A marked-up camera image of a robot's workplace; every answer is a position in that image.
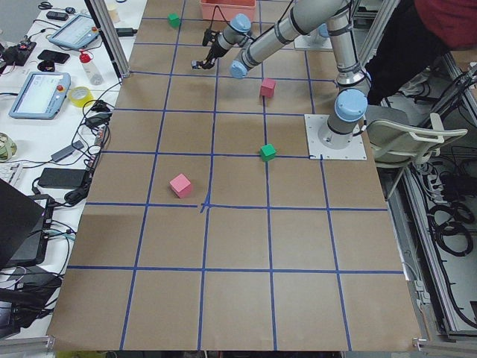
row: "green cube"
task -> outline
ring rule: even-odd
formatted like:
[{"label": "green cube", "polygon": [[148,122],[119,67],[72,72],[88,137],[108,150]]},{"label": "green cube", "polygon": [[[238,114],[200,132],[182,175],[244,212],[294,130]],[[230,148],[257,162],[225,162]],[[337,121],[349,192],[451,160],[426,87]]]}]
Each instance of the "green cube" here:
[{"label": "green cube", "polygon": [[277,154],[277,151],[272,144],[267,144],[260,148],[260,157],[262,157],[264,162],[274,159],[275,154]]},{"label": "green cube", "polygon": [[178,28],[180,25],[180,19],[179,16],[176,13],[170,13],[167,16],[169,20],[169,25],[172,26],[173,28]]}]

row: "pink cube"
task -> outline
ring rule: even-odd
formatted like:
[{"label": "pink cube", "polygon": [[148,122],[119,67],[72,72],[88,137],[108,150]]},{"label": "pink cube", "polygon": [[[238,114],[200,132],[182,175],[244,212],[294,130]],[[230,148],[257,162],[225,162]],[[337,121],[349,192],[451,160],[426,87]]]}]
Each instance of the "pink cube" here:
[{"label": "pink cube", "polygon": [[185,198],[192,192],[192,183],[184,174],[179,174],[169,184],[179,198]]},{"label": "pink cube", "polygon": [[275,92],[276,81],[271,78],[266,78],[262,81],[260,86],[260,95],[264,95],[267,98],[272,98]]}]

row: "red plastic container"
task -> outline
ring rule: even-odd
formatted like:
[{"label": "red plastic container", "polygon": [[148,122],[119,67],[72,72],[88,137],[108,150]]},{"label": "red plastic container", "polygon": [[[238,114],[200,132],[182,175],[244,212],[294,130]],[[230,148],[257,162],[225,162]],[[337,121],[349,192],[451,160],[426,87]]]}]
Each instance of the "red plastic container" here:
[{"label": "red plastic container", "polygon": [[[204,20],[212,19],[215,6],[220,7],[227,21],[233,19],[238,13],[243,13],[250,21],[255,18],[256,0],[200,0]],[[224,21],[218,9],[215,11],[214,20]]]}]

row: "white bottle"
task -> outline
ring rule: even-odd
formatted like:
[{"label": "white bottle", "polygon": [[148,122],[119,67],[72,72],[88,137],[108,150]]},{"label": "white bottle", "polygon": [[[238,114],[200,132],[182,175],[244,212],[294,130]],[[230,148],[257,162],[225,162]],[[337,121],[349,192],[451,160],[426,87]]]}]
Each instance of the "white bottle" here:
[{"label": "white bottle", "polygon": [[99,73],[98,67],[92,62],[91,56],[89,56],[84,50],[80,50],[80,52],[80,62],[88,76],[89,82],[96,86],[102,84],[104,82],[103,76]]}]

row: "blue joint cap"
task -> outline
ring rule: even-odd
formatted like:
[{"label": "blue joint cap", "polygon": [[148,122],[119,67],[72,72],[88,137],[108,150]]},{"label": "blue joint cap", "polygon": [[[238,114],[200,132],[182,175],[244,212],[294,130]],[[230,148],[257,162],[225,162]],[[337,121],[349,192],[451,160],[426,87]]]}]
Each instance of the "blue joint cap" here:
[{"label": "blue joint cap", "polygon": [[246,34],[248,31],[250,31],[252,24],[248,17],[246,17],[243,13],[238,13],[230,22],[230,27],[235,31]]},{"label": "blue joint cap", "polygon": [[346,89],[335,101],[336,115],[345,122],[357,122],[367,109],[367,99],[363,92],[357,89]]},{"label": "blue joint cap", "polygon": [[321,24],[318,26],[318,33],[321,37],[329,37],[328,27],[326,24]]},{"label": "blue joint cap", "polygon": [[232,61],[229,71],[232,77],[237,78],[239,80],[244,78],[248,73],[247,67],[245,67],[243,63],[238,62],[237,60]]}]

